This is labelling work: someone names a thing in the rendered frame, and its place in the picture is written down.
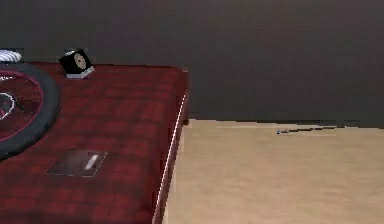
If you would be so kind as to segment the red plaid bed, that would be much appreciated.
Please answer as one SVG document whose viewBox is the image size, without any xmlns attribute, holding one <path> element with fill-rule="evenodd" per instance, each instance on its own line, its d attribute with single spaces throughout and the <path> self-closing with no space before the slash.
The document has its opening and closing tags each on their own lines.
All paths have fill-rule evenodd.
<svg viewBox="0 0 384 224">
<path fill-rule="evenodd" d="M 43 63 L 61 90 L 54 127 L 0 163 L 0 224 L 162 224 L 188 102 L 175 67 L 98 65 L 83 80 Z M 108 155 L 93 177 L 50 175 L 68 149 Z"/>
</svg>

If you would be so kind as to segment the white striped pillow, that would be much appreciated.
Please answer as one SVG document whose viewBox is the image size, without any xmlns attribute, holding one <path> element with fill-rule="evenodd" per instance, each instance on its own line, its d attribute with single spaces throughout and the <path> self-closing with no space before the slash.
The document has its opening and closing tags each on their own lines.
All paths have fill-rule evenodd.
<svg viewBox="0 0 384 224">
<path fill-rule="evenodd" d="M 0 49 L 0 62 L 2 63 L 18 63 L 22 58 L 23 56 L 16 51 Z"/>
</svg>

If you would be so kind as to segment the dark flat mobile phone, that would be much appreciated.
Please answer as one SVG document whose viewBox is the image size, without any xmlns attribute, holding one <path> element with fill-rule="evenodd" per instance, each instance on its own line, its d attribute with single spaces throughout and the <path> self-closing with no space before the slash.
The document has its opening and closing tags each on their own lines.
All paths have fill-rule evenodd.
<svg viewBox="0 0 384 224">
<path fill-rule="evenodd" d="M 50 175 L 93 177 L 108 153 L 95 150 L 68 149 L 47 171 Z"/>
</svg>

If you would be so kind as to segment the black cube alarm clock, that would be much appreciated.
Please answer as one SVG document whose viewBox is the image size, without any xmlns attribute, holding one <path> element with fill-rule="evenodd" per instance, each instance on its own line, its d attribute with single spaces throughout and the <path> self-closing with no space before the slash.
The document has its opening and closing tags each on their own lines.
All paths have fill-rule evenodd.
<svg viewBox="0 0 384 224">
<path fill-rule="evenodd" d="M 94 71 L 93 64 L 80 48 L 68 51 L 59 62 L 68 79 L 84 79 Z"/>
</svg>

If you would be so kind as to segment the black tennis racket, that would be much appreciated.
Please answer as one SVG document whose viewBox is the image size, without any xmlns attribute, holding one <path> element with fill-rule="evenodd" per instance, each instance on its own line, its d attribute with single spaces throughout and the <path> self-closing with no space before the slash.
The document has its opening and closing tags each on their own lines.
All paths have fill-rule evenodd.
<svg viewBox="0 0 384 224">
<path fill-rule="evenodd" d="M 60 113 L 60 91 L 54 79 L 30 64 L 0 64 L 0 77 L 16 76 L 30 80 L 42 100 L 32 120 L 14 135 L 0 140 L 0 161 L 16 156 L 37 143 L 53 126 Z"/>
</svg>

